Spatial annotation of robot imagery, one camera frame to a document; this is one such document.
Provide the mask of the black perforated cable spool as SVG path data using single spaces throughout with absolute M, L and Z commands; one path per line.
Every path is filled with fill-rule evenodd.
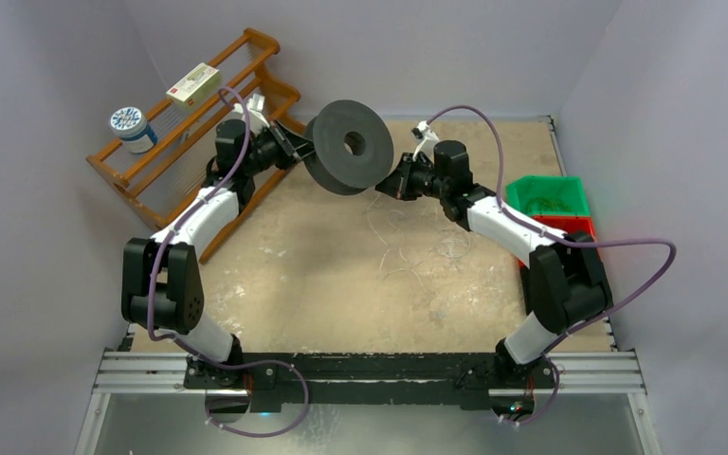
M 331 193 L 361 193 L 391 172 L 394 146 L 389 129 L 359 101 L 327 104 L 309 123 L 306 134 L 315 149 L 304 159 L 306 170 Z

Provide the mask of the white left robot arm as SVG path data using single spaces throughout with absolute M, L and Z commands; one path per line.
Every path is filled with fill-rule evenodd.
M 274 121 L 254 130 L 241 119 L 218 124 L 215 155 L 192 201 L 174 222 L 124 247 L 121 314 L 154 340 L 171 339 L 208 362 L 208 375 L 231 388 L 244 378 L 238 337 L 205 312 L 199 259 L 220 231 L 251 203 L 254 178 L 272 167 L 287 170 L 314 154 L 308 132 Z

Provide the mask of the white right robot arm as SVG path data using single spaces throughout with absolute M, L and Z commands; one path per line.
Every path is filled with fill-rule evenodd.
M 519 384 L 567 330 L 611 308 L 609 281 L 591 235 L 543 225 L 476 184 L 462 142 L 444 140 L 431 155 L 403 154 L 375 188 L 396 200 L 437 199 L 449 221 L 498 243 L 525 265 L 528 314 L 496 346 L 494 372 L 501 383 Z

